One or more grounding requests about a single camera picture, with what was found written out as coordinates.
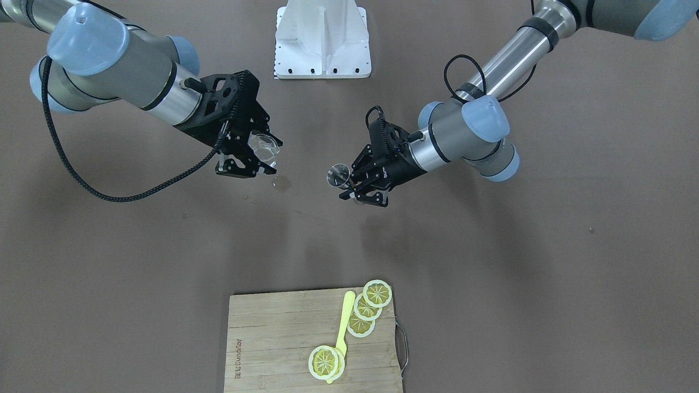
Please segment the clear glass measuring cup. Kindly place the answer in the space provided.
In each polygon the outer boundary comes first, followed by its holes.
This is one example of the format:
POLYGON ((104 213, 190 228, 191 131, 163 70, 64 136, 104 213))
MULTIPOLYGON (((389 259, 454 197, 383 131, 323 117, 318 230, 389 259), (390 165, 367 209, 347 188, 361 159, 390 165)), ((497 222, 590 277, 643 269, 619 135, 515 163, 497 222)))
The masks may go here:
POLYGON ((277 155, 280 153, 281 145, 272 136, 252 134, 248 140, 248 145, 257 159, 272 168, 276 167, 277 155))

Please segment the steel jigger shaker cup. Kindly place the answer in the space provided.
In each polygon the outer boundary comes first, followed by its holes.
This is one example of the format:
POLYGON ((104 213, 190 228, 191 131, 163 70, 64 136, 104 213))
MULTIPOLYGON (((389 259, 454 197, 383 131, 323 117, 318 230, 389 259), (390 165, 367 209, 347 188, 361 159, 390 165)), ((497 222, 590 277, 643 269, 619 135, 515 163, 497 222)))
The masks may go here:
POLYGON ((360 186, 360 183, 351 177, 350 168, 342 163, 330 167, 325 179, 331 187, 342 190, 340 194, 360 186))

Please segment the lemon slice middle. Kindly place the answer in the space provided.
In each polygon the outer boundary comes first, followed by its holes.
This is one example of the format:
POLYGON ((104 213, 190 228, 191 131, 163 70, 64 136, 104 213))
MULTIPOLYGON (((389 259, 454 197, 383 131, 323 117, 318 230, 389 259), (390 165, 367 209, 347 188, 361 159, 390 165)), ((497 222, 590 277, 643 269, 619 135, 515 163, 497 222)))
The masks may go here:
POLYGON ((374 321, 381 316, 382 307, 375 307, 369 304, 364 294, 357 296, 353 306, 353 313, 362 321, 374 321))

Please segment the lemon slice near fork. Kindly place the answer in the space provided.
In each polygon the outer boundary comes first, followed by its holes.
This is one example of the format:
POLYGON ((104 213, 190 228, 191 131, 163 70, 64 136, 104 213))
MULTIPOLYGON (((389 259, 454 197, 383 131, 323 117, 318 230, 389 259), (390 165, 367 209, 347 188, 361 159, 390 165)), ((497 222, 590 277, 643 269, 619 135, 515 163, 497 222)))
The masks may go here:
POLYGON ((349 317, 347 331, 354 337, 364 338, 369 336, 374 331, 375 325, 375 320, 367 321, 360 319, 359 316, 353 313, 349 317))

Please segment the wooden cutting board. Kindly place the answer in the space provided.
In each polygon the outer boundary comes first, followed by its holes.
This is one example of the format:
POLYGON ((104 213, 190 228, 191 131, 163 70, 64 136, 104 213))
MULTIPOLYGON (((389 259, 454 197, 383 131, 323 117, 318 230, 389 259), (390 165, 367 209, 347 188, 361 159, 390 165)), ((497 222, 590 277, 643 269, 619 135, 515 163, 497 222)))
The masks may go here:
POLYGON ((334 346, 345 288, 235 294, 229 298, 225 392, 402 392, 395 308, 368 336, 346 334, 346 368, 334 382, 312 376, 308 358, 334 346))

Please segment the lemon slice on fork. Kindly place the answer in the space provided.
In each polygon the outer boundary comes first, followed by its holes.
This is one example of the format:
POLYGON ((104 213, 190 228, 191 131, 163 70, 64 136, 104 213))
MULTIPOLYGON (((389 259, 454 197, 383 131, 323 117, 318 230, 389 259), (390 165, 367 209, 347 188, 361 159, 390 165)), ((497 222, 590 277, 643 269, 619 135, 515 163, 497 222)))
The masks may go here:
POLYGON ((313 378, 333 383, 345 371, 345 357, 334 347, 318 346, 308 356, 308 372, 313 378))

